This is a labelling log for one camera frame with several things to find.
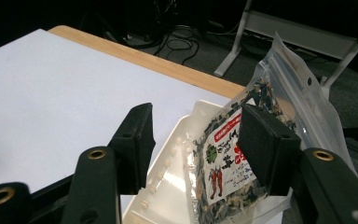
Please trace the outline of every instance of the white tabletop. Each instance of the white tabletop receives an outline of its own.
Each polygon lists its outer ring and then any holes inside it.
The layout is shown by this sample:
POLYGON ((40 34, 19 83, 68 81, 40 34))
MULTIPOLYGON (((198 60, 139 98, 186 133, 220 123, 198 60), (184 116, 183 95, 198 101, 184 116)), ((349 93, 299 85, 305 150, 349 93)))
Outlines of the white tabletop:
POLYGON ((148 102, 155 159, 198 100, 229 99, 37 30, 0 48, 0 184, 35 192, 71 175, 81 152, 106 146, 130 109, 148 102))

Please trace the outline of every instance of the dark background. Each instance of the dark background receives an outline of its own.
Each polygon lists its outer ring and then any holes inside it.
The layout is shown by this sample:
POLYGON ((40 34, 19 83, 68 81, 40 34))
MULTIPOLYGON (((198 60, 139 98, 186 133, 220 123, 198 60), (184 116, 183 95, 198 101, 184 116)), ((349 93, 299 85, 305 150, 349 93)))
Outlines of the dark background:
MULTIPOLYGON (((31 1, 0 0, 0 47, 36 29, 68 25, 103 37, 108 25, 117 35, 127 32, 160 38, 171 26, 196 27, 200 35, 213 29, 209 21, 231 30, 246 1, 125 0, 31 1)), ((253 9, 326 31, 358 37, 358 0, 258 0, 253 9)), ((358 55, 349 65, 358 71, 358 55)))

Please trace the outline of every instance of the product label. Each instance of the product label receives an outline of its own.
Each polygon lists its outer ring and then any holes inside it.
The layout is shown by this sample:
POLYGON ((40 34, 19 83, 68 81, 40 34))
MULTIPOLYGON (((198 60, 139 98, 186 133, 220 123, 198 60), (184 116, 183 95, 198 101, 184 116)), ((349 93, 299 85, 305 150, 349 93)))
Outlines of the product label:
POLYGON ((237 146, 240 123, 241 109, 223 120, 204 144, 204 180, 209 204, 255 180, 249 162, 237 146))

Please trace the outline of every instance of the resealable zip bag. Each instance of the resealable zip bag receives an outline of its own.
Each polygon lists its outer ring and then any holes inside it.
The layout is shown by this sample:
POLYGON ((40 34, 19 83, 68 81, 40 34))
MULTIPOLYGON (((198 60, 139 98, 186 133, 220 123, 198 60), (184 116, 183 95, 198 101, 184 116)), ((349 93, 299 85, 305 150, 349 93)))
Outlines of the resealable zip bag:
POLYGON ((268 196, 237 146, 243 104, 262 107, 279 119, 301 138, 301 149, 335 152, 355 172, 336 109, 304 61, 276 35, 245 91, 202 133, 187 135, 184 148, 195 223, 264 223, 290 207, 291 192, 268 196))

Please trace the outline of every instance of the red banner on label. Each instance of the red banner on label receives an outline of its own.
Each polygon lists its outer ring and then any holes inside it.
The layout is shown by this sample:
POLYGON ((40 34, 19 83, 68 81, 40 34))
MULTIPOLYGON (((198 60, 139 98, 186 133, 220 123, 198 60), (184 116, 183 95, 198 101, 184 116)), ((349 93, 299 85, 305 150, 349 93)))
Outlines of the red banner on label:
POLYGON ((231 131, 241 121, 241 114, 237 115, 234 119, 230 120, 225 126, 223 126, 222 129, 220 129, 215 135, 214 135, 214 141, 218 142, 220 139, 224 138, 226 134, 231 131))

